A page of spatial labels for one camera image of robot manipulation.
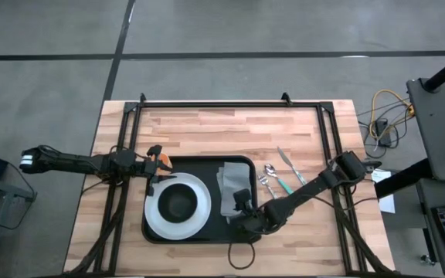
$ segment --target black metal frame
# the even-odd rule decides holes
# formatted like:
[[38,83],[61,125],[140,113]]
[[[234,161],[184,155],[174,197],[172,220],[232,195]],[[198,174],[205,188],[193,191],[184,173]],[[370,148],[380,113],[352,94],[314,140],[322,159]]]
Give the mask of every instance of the black metal frame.
[[[129,148],[135,147],[138,127],[140,123],[141,109],[142,108],[167,108],[167,107],[183,107],[183,108],[210,108],[210,107],[303,107],[303,108],[314,108],[317,111],[319,130],[321,132],[322,147],[324,149],[324,159],[326,164],[332,159],[331,149],[328,141],[328,134],[325,126],[324,113],[329,116],[331,123],[332,137],[335,144],[335,150],[337,154],[342,152],[341,140],[339,137],[338,125],[335,118],[335,111],[332,102],[293,102],[287,93],[283,93],[282,100],[284,101],[222,101],[222,102],[210,102],[210,101],[199,101],[199,102],[146,102],[144,94],[141,95],[140,102],[126,102],[124,104],[123,117],[121,119],[120,133],[118,136],[117,145],[118,147],[124,147],[124,138],[127,129],[128,118],[132,112],[134,112],[134,123],[131,132],[131,139]],[[95,258],[93,265],[93,272],[87,272],[88,266],[82,268],[80,271],[73,271],[72,273],[64,273],[66,276],[80,276],[80,277],[98,277],[98,276],[114,276],[117,265],[117,256],[121,242],[121,230],[123,226],[124,210],[126,207],[127,194],[129,188],[129,178],[123,181],[121,184],[121,195],[118,202],[116,212],[111,217],[113,211],[114,195],[117,186],[115,184],[110,184],[106,205],[104,209],[104,217],[101,226],[101,233],[99,239],[94,243],[88,256],[93,256]],[[345,192],[345,198],[348,205],[352,205],[352,193],[349,188],[343,188]],[[338,188],[331,191],[333,202],[335,205],[340,206],[340,197],[338,194]],[[353,226],[358,230],[358,222],[356,219],[356,214],[354,209],[348,211],[348,217],[351,219]],[[341,254],[343,257],[345,273],[349,274],[352,270],[352,261],[350,258],[348,250],[348,240],[346,238],[345,228],[343,225],[336,220],[338,225],[338,236],[341,246]],[[104,244],[107,238],[110,236],[114,229],[114,237],[110,255],[110,262],[107,270],[103,270],[103,257],[104,257]],[[367,271],[365,257],[363,256],[360,248],[355,244],[356,253],[358,257],[358,265],[361,272]]]

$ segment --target fork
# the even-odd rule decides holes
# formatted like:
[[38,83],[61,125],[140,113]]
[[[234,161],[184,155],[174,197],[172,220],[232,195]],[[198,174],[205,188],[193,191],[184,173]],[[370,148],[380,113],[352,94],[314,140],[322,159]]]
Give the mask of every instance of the fork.
[[259,172],[256,177],[263,186],[267,187],[267,190],[269,190],[272,198],[277,198],[276,193],[274,193],[274,190],[272,190],[272,188],[269,186],[269,180],[267,180],[266,175],[264,175],[263,172]]

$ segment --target utensil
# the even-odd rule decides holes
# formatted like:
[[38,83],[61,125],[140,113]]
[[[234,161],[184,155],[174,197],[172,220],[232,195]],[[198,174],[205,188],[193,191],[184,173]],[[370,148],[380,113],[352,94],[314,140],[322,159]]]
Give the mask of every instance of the utensil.
[[259,172],[257,174],[257,178],[259,179],[260,183],[267,187],[267,190],[269,190],[270,194],[272,195],[272,198],[277,198],[276,193],[274,192],[274,190],[272,190],[272,188],[269,186],[269,181],[267,180],[266,175],[263,174],[263,172]]
[[307,181],[300,175],[300,172],[293,166],[291,161],[284,154],[283,150],[281,150],[280,147],[277,147],[277,150],[279,151],[279,154],[280,154],[281,158],[283,158],[284,163],[290,165],[291,169],[293,169],[293,172],[298,177],[298,179],[300,180],[301,185],[306,185]]
[[274,168],[273,165],[271,164],[266,164],[264,166],[264,168],[266,169],[266,173],[271,176],[271,177],[275,177],[277,178],[277,181],[279,182],[279,184],[284,188],[284,190],[286,190],[287,194],[291,194],[293,193],[293,190],[287,186],[286,182],[284,182],[282,179],[280,179],[279,177],[277,177],[276,174],[276,168]]

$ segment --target orange object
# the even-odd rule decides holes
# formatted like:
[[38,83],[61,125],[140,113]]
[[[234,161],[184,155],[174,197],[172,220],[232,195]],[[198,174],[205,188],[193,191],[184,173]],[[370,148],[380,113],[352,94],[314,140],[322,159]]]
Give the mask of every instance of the orange object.
[[[152,161],[155,159],[155,155],[151,156]],[[162,163],[164,163],[166,166],[172,168],[173,165],[171,164],[171,161],[169,160],[169,156],[167,154],[163,154],[161,153],[159,155],[159,160],[162,161]],[[171,174],[170,171],[166,171],[166,170],[162,170],[160,168],[158,168],[158,175],[169,175]]]

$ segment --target white paper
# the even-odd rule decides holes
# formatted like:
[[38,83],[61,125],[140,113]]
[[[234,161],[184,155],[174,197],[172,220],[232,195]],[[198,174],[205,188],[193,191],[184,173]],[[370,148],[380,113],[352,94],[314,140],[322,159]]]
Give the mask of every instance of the white paper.
[[[379,182],[383,179],[389,178],[391,176],[390,171],[380,171],[374,170],[372,172],[372,180]],[[394,208],[394,196],[389,195],[379,200],[379,207],[381,212],[396,213]]]

